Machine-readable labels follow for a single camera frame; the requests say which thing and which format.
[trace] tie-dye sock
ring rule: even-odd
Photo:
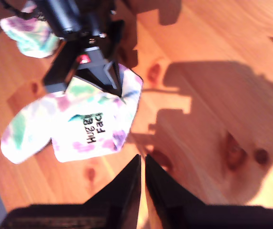
[[[36,5],[28,1],[22,12],[32,12],[35,8]],[[59,38],[52,33],[46,21],[13,16],[1,19],[0,26],[11,39],[17,41],[18,49],[26,56],[44,58],[58,48]]]
[[[62,95],[48,94],[24,107],[1,139],[3,154],[18,164],[52,140],[60,162],[119,152],[130,131],[142,79],[120,65],[122,97],[74,78]]]

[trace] red light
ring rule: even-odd
[[[79,63],[89,63],[89,62],[91,62],[91,59],[86,54],[80,55],[79,59],[80,59]]]

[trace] table surface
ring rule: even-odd
[[[114,19],[126,22],[121,61],[144,79],[124,148],[59,163],[49,145],[19,165],[0,151],[6,210],[83,203],[135,154],[148,153],[205,203],[273,208],[273,0],[118,0],[117,7]],[[0,33],[0,137],[45,93],[40,81],[54,57],[26,57]],[[229,133],[245,153],[228,150]],[[142,184],[138,228],[158,228],[154,211],[148,219],[144,166]]]

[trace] robotic arm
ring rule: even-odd
[[[114,0],[33,0],[37,8],[32,13],[20,12],[5,0],[0,1],[25,20],[40,16],[56,36],[66,41],[43,80],[48,92],[65,91],[70,81],[68,73],[78,65],[76,77],[121,96],[116,50],[124,21],[111,20],[116,13]]]

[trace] wood grain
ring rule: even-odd
[[[137,153],[208,204],[273,208],[273,0],[118,0],[114,19],[126,22],[121,62],[144,79],[123,150],[62,164],[47,146],[20,165],[0,151],[6,209],[82,203]],[[25,57],[4,33],[0,56],[1,136],[44,94],[39,82],[54,56]],[[241,150],[228,149],[230,136]],[[138,228],[160,228],[142,172]]]

